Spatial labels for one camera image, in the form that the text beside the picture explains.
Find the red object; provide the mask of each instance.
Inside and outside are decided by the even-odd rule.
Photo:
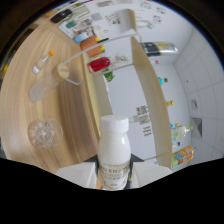
[[[106,57],[99,58],[97,60],[88,63],[88,68],[91,73],[100,71],[107,68],[110,65],[110,60]]]
[[[179,164],[182,164],[183,163],[183,159],[179,160]]]

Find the clear glass bowl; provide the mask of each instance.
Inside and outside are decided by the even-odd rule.
[[[47,149],[61,143],[63,130],[54,119],[35,120],[29,124],[28,137],[35,148]]]

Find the wooden countertop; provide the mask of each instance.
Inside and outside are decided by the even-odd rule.
[[[0,95],[0,136],[6,157],[51,173],[96,155],[99,140],[87,82],[80,86],[64,82],[43,100],[29,101],[28,91],[36,79],[80,51],[79,45],[57,26],[59,24],[46,21],[23,42],[5,74]],[[50,50],[54,50],[55,55],[35,75],[32,66]],[[67,65],[71,80],[86,79],[82,57]],[[29,142],[27,128],[33,120],[47,118],[61,124],[64,137],[57,147],[38,150]]]

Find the wooden shelf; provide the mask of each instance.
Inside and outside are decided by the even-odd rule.
[[[131,37],[133,64],[138,74],[148,105],[160,166],[171,169],[172,140],[169,115],[157,75],[141,45]]]

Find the plastic bottle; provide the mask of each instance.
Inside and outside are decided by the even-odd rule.
[[[29,91],[32,103],[41,100],[48,92],[69,77],[69,69],[65,64],[58,64],[52,71],[43,74]]]
[[[178,127],[171,129],[172,141],[175,142],[179,139],[184,138],[187,132],[191,130],[193,130],[192,124],[188,125],[188,127],[185,127],[183,125],[180,125],[180,126],[178,125]]]
[[[83,40],[86,40],[87,38],[89,37],[89,35],[87,34],[87,32],[83,32],[77,36],[74,37],[74,41],[76,43],[80,43],[82,42]]]
[[[40,70],[48,63],[49,57],[54,55],[54,51],[50,51],[48,55],[40,57],[40,59],[34,64],[33,72],[39,73]]]
[[[172,149],[173,149],[172,151],[174,152],[175,148],[178,147],[178,146],[180,146],[180,142],[177,142],[177,143],[173,142],[172,143]]]
[[[174,101],[173,100],[171,100],[171,101],[166,101],[166,106],[167,107],[169,107],[169,106],[171,106],[171,105],[174,105]]]
[[[170,42],[140,43],[148,57],[160,55],[174,55],[178,53],[177,47]]]
[[[110,60],[107,57],[99,58],[99,59],[91,61],[87,64],[89,71],[91,73],[94,73],[94,72],[100,71],[104,68],[107,68],[107,67],[109,67],[109,65],[110,65]]]
[[[172,154],[172,168],[189,162],[194,156],[194,150],[187,146]]]
[[[168,82],[167,78],[162,79],[162,78],[158,77],[158,79],[159,79],[159,84],[160,85],[162,85],[164,82]]]
[[[100,118],[102,133],[98,161],[103,188],[109,191],[125,188],[131,159],[131,147],[127,136],[129,119],[126,116],[106,115]]]

